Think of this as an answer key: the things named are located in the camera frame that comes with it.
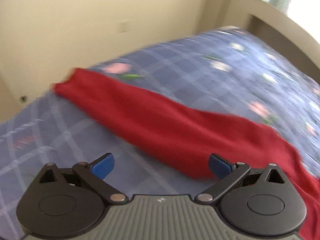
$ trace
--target electrical outlet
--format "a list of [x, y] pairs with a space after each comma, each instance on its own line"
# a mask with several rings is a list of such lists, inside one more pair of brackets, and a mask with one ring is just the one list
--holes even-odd
[[122, 21], [118, 23], [118, 33], [125, 33], [130, 30], [130, 21]]

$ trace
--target gray ribbed panel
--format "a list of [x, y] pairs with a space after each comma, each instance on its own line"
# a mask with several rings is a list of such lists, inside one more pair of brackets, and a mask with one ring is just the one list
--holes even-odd
[[[229, 228], [211, 206], [193, 203], [186, 195], [137, 195], [110, 208], [103, 221], [72, 240], [254, 240]], [[287, 236], [283, 240], [299, 240]], [[27, 236], [25, 240], [38, 240]]]

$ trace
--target red fabric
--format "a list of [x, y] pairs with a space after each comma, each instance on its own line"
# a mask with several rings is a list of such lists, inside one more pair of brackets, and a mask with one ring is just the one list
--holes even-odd
[[84, 69], [76, 69], [54, 91], [119, 137], [192, 178], [212, 176], [211, 153], [254, 168], [277, 163], [307, 205], [300, 235], [305, 240], [319, 239], [320, 181], [303, 168], [297, 150], [271, 127], [234, 115], [194, 110]]

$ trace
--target blue bedsheet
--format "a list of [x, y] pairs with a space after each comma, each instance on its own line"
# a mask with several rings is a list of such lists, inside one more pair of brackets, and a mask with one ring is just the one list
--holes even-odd
[[[125, 75], [109, 74], [123, 82], [192, 108], [272, 126], [320, 177], [319, 85], [246, 31], [221, 28], [156, 44], [92, 70], [105, 73], [112, 63], [131, 66]], [[0, 126], [0, 235], [10, 240], [23, 235], [15, 208], [44, 163], [71, 167], [106, 152], [116, 160], [106, 182], [128, 196], [194, 196], [213, 183], [192, 180], [155, 161], [48, 92]]]

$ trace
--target red garment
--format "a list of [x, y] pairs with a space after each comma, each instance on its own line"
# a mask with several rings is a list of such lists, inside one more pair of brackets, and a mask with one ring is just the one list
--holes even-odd
[[54, 91], [119, 137], [192, 178], [212, 176], [211, 153], [253, 168], [277, 163], [307, 205], [300, 235], [305, 240], [319, 239], [320, 181], [303, 168], [297, 150], [271, 127], [234, 115], [194, 110], [84, 69], [76, 69]]

